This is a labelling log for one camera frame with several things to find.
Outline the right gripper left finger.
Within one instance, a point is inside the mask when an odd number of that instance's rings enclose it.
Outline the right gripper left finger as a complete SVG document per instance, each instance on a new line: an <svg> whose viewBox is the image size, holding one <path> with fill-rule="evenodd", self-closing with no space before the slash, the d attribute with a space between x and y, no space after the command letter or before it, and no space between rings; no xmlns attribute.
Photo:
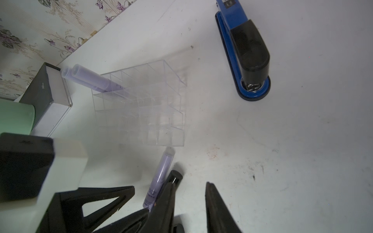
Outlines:
<svg viewBox="0 0 373 233"><path fill-rule="evenodd" d="M176 187L167 183L147 221L148 233L172 233Z"/></svg>

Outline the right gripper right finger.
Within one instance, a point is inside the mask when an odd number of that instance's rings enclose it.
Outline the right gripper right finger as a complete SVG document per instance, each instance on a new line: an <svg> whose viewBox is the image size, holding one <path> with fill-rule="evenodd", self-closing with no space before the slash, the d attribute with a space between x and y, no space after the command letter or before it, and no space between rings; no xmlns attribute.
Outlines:
<svg viewBox="0 0 373 233"><path fill-rule="evenodd" d="M213 183L206 184L205 200L208 233L241 233Z"/></svg>

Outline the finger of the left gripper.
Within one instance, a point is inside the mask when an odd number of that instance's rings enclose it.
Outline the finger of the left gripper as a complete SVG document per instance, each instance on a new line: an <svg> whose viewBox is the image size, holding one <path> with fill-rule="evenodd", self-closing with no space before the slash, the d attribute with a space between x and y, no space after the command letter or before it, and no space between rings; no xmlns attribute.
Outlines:
<svg viewBox="0 0 373 233"><path fill-rule="evenodd" d="M133 186L112 188L81 187L55 193L37 229L39 233L92 233L135 194ZM95 212L84 216L83 205L114 198Z"/></svg>
<svg viewBox="0 0 373 233"><path fill-rule="evenodd" d="M134 212L93 233L139 233L149 216L147 208Z"/></svg>

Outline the purple lipstick tube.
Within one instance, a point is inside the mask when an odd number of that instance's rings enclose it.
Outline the purple lipstick tube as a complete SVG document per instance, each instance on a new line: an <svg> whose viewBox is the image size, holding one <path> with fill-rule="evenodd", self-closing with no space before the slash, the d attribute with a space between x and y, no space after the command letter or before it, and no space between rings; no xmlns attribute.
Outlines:
<svg viewBox="0 0 373 233"><path fill-rule="evenodd" d="M73 82L75 82L75 83L77 83L77 84L83 85L83 86L85 86L85 87L88 87L88 88L90 88L90 89L92 89L92 90L95 90L95 91L98 91L98 92L100 92L100 93L104 93L104 92L106 92L105 90L103 90L103 89L101 89L101 88L99 88L99 87L96 87L96 86L94 86L94 85L91 85L91 84L89 84L89 83L87 83L87 82L84 82L84 81L82 81L82 80L79 80L79 79L73 77L73 75L72 75L72 68L66 67L66 68L62 69L62 70L61 70L61 76L62 76L62 78L64 78L64 79L67 79L67 80L73 81Z"/></svg>
<svg viewBox="0 0 373 233"><path fill-rule="evenodd" d="M108 78L105 78L101 76L100 74L97 74L79 64L76 64L72 68L72 76L74 78L77 78L81 81L84 81L90 85L93 85L104 92L113 92L113 91L119 91L124 90L124 87L111 81Z"/></svg>
<svg viewBox="0 0 373 233"><path fill-rule="evenodd" d="M143 208L151 210L156 198L166 180L169 168L172 164L175 155L175 149L173 147L166 147L160 162L157 166L155 174L153 176L152 182L150 184L149 190L146 194L145 200L143 202Z"/></svg>

